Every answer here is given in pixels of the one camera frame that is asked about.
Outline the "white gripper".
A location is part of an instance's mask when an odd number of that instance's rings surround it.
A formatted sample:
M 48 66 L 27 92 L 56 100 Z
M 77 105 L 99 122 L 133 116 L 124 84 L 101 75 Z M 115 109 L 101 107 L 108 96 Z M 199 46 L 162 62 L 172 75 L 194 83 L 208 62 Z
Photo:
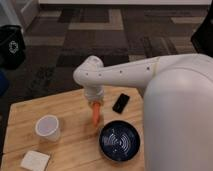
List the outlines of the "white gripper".
M 104 106 L 104 90 L 102 87 L 85 87 L 84 94 L 88 100 L 88 105 L 90 108 L 93 107 L 93 101 L 99 101 L 99 114 L 101 114 L 102 107 Z

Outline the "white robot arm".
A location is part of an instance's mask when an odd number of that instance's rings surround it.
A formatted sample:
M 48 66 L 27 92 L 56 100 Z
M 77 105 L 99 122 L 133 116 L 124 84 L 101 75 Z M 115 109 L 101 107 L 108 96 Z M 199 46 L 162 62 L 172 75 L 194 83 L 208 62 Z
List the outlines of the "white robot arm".
M 213 171 L 213 58 L 179 54 L 103 65 L 89 56 L 74 71 L 88 101 L 103 87 L 143 92 L 146 171 Z

